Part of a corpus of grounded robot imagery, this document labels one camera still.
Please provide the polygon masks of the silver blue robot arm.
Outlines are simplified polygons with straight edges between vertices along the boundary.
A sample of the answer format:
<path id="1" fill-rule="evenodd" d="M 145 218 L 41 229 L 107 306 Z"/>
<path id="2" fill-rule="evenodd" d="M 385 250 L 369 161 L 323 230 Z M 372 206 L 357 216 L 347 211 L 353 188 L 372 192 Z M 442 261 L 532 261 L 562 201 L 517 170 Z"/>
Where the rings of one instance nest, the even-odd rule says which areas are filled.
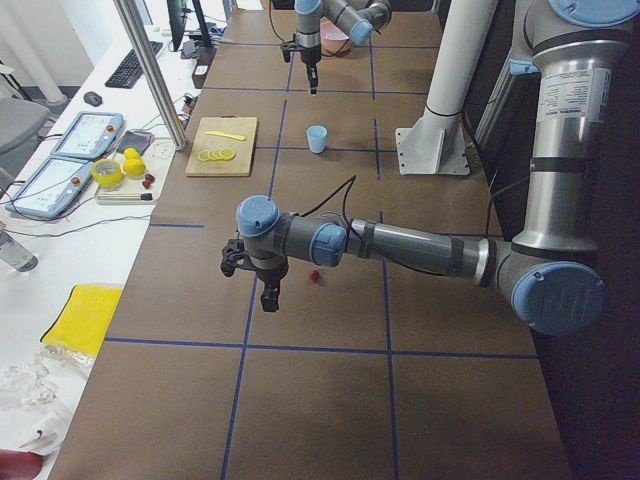
<path id="1" fill-rule="evenodd" d="M 281 45 L 283 57 L 290 61 L 291 52 L 299 52 L 306 67 L 309 93 L 318 89 L 317 64 L 322 58 L 320 26 L 329 20 L 349 40 L 362 45 L 375 30 L 386 27 L 392 17 L 389 1 L 303 0 L 294 2 L 296 31 L 290 42 Z"/>
<path id="2" fill-rule="evenodd" d="M 452 1 L 423 116 L 398 129 L 400 173 L 435 174 L 446 138 L 459 118 L 497 1 Z M 285 61 L 300 51 L 310 90 L 317 87 L 322 17 L 361 44 L 386 26 L 387 1 L 295 1 L 297 28 L 282 44 Z M 262 308 L 279 308 L 289 257 L 334 267 L 343 254 L 388 260 L 435 276 L 473 279 L 499 291 L 530 328 L 563 335 L 594 322 L 606 287 L 590 267 L 596 244 L 586 221 L 593 198 L 596 145 L 602 131 L 612 68 L 630 44 L 639 1 L 516 1 L 511 73 L 541 74 L 523 230 L 511 242 L 463 240 L 337 214 L 331 220 L 281 212 L 254 195 L 237 210 L 238 237 L 222 250 L 221 271 L 253 271 L 263 282 Z"/>

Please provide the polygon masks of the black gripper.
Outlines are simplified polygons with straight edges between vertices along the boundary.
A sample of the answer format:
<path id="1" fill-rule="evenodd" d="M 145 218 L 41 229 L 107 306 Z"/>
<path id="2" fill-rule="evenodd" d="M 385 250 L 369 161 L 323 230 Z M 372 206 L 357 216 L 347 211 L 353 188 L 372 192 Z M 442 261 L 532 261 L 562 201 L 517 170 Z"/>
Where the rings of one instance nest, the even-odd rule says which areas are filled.
<path id="1" fill-rule="evenodd" d="M 280 282 L 289 270 L 288 258 L 283 255 L 269 258 L 250 256 L 250 260 L 257 278 L 265 284 L 260 296 L 262 309 L 266 313 L 275 313 L 279 310 Z"/>
<path id="2" fill-rule="evenodd" d="M 306 64 L 309 93 L 316 95 L 319 84 L 316 64 L 321 61 L 320 32 L 304 33 L 298 31 L 297 44 L 301 47 L 301 59 Z"/>

